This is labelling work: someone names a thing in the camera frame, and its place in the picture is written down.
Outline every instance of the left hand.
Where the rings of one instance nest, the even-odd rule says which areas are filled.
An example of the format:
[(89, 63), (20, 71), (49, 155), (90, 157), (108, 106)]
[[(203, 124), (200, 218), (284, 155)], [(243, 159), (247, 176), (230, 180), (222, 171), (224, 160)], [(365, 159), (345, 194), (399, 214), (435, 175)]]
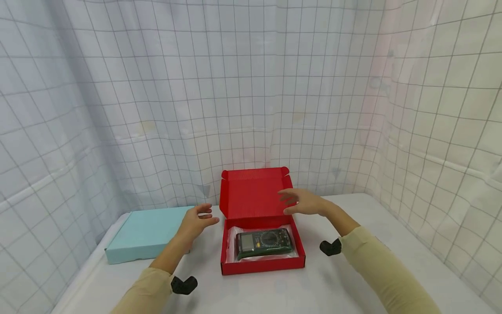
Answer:
[(193, 242), (206, 227), (215, 225), (219, 222), (219, 218), (213, 217), (211, 212), (211, 204), (207, 203), (189, 209), (181, 222), (176, 236), (189, 243)]

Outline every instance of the hand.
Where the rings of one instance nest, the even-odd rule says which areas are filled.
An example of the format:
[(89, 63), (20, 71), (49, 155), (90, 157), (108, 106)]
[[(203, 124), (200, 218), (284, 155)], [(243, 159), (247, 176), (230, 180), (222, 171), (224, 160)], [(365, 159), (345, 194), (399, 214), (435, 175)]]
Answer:
[(328, 208), (333, 206), (333, 203), (330, 201), (301, 188), (287, 188), (279, 191), (278, 194), (282, 195), (281, 201), (285, 201), (287, 205), (298, 202), (296, 205), (287, 207), (284, 210), (284, 214), (286, 215), (300, 213), (326, 216)]
[(219, 222), (219, 218), (213, 217), (211, 212), (211, 204), (201, 204), (189, 209), (176, 235), (192, 243), (206, 227), (215, 225)]

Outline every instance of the forearm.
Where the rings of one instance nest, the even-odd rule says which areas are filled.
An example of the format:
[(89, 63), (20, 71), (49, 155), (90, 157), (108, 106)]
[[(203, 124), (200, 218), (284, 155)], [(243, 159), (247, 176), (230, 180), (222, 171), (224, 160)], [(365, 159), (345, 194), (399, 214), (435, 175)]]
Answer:
[(157, 314), (171, 295), (171, 274), (188, 251), (186, 237), (175, 236), (162, 253), (145, 269), (139, 279), (124, 294), (112, 313)]
[(321, 214), (328, 218), (329, 222), (335, 227), (342, 237), (348, 235), (352, 230), (359, 227), (360, 224), (357, 223), (351, 216), (349, 216), (342, 208), (338, 205), (323, 199), (323, 209)]
[(344, 224), (337, 223), (335, 226), (341, 235), (352, 229), (340, 238), (342, 252), (375, 291), (387, 312), (441, 313), (430, 295), (401, 261), (368, 230), (356, 224), (351, 218)]
[(174, 273), (181, 258), (189, 250), (190, 244), (187, 237), (176, 235), (150, 264), (150, 267), (164, 270), (170, 274)]
[(171, 295), (171, 274), (157, 268), (145, 269), (124, 294), (112, 314), (158, 314)]

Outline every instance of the right hand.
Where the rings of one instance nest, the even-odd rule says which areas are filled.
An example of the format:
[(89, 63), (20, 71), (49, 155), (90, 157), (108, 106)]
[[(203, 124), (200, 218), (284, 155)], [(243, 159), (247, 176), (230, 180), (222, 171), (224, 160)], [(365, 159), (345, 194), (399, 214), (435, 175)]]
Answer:
[(333, 203), (330, 201), (301, 188), (287, 188), (279, 191), (278, 194), (282, 195), (281, 201), (285, 201), (287, 205), (298, 202), (296, 205), (287, 207), (284, 210), (284, 214), (286, 215), (300, 213), (326, 216), (330, 205), (333, 206)]

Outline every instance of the light blue box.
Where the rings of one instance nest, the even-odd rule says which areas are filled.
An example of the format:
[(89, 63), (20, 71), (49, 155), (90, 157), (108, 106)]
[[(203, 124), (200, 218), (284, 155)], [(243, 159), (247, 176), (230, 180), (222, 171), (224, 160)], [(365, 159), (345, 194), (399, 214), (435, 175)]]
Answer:
[(109, 264), (156, 258), (192, 206), (132, 212), (105, 248)]

